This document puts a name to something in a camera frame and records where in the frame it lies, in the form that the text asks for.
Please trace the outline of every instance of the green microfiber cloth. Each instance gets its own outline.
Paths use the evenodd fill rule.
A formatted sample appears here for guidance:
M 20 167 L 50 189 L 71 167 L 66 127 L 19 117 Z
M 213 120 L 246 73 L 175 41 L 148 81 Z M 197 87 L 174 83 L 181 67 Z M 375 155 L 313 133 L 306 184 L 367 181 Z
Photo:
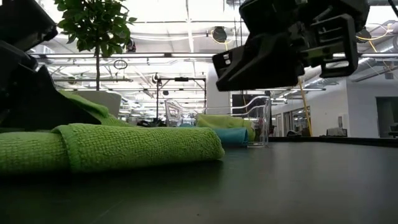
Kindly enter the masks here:
M 206 128 L 246 128 L 249 141 L 254 141 L 256 137 L 251 121 L 227 115 L 197 114 L 197 126 Z
M 0 175 L 99 172 L 220 159 L 210 128 L 134 128 L 69 124 L 52 133 L 0 134 Z
M 131 127 L 130 124 L 121 121 L 115 118 L 113 115 L 109 114 L 109 110 L 107 109 L 107 107 L 103 105 L 93 103 L 79 95 L 73 94 L 70 91 L 60 90 L 59 92 L 64 97 L 68 98 L 69 100 L 72 100 L 78 106 L 89 112 L 89 114 L 98 119 L 102 125 Z

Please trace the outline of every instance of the table surface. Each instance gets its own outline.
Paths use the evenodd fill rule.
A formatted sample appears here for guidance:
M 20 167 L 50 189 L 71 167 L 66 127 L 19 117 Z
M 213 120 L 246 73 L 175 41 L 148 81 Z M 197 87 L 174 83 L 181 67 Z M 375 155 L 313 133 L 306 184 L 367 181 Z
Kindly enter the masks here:
M 0 223 L 398 223 L 398 150 L 226 149 L 222 161 L 0 182 Z

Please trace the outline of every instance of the tree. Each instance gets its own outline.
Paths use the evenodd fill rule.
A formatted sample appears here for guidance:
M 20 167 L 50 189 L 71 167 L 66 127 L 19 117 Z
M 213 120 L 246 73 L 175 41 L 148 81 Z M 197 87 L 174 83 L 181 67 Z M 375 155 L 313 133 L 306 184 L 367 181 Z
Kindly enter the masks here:
M 100 54 L 110 57 L 121 54 L 122 45 L 130 40 L 128 24 L 137 19 L 127 19 L 129 10 L 124 0 L 55 0 L 57 9 L 63 12 L 58 27 L 68 35 L 68 44 L 77 40 L 79 52 L 94 49 L 96 57 L 96 90 L 100 90 Z

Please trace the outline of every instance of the ceiling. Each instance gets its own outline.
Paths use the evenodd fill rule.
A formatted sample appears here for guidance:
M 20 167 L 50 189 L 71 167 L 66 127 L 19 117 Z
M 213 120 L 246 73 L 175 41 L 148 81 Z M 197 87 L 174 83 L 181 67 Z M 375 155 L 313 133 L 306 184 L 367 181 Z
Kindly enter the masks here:
M 53 0 L 37 0 L 47 11 L 50 17 L 58 22 L 62 18 L 62 13 L 57 11 Z M 139 53 L 156 52 L 195 52 L 195 53 L 217 53 L 226 49 L 240 46 L 245 43 L 249 35 L 248 29 L 240 20 L 238 13 L 239 0 L 126 0 L 124 5 L 129 8 L 129 15 L 138 18 L 134 26 L 131 26 L 131 34 Z M 395 23 L 396 15 L 389 6 L 372 6 L 368 16 L 367 30 L 373 38 L 381 37 L 373 41 L 378 46 L 387 39 L 391 39 L 398 32 L 398 25 Z M 209 33 L 215 26 L 224 26 L 228 34 L 228 44 L 216 43 Z M 55 54 L 74 54 L 78 53 L 76 43 L 67 44 L 67 36 L 58 35 L 50 42 L 44 43 L 48 52 Z M 358 44 L 358 51 L 372 52 L 369 43 Z M 178 60 L 171 58 L 151 58 L 148 63 L 146 58 L 134 58 L 125 60 L 129 64 L 124 70 L 116 69 L 114 60 L 103 60 L 101 63 L 102 79 L 118 79 L 118 81 L 101 82 L 102 88 L 117 89 L 138 89 L 155 88 L 152 78 L 155 74 L 162 78 L 171 77 L 192 77 L 205 78 L 212 66 L 207 60 Z M 53 73 L 55 80 L 69 77 L 83 78 L 85 80 L 94 79 L 96 75 L 95 61 L 93 59 L 84 60 L 65 60 L 65 63 L 83 63 L 80 66 L 71 65 L 50 65 L 49 70 Z M 318 80 L 313 77 L 309 87 L 322 87 L 333 84 L 335 81 L 314 82 Z M 57 82 L 60 88 L 94 88 L 94 82 Z M 180 98 L 183 102 L 189 101 L 186 106 L 192 108 L 203 107 L 205 97 L 202 86 L 197 82 L 168 82 L 164 88 L 190 88 L 192 91 L 170 91 L 169 94 L 161 98 Z M 155 106 L 155 91 L 150 94 L 143 91 L 131 90 L 120 91 L 124 99 L 135 106 L 150 108 Z

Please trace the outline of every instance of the teal towel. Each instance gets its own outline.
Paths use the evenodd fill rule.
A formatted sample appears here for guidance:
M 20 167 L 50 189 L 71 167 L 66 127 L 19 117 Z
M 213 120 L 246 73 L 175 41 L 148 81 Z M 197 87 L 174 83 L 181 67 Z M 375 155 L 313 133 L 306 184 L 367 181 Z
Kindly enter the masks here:
M 210 128 L 69 124 L 52 133 L 0 134 L 0 174 L 101 172 L 222 158 Z
M 248 130 L 246 128 L 215 128 L 222 145 L 248 146 Z
M 204 128 L 246 128 L 249 141 L 254 141 L 256 138 L 256 132 L 251 121 L 228 115 L 197 114 L 197 126 Z

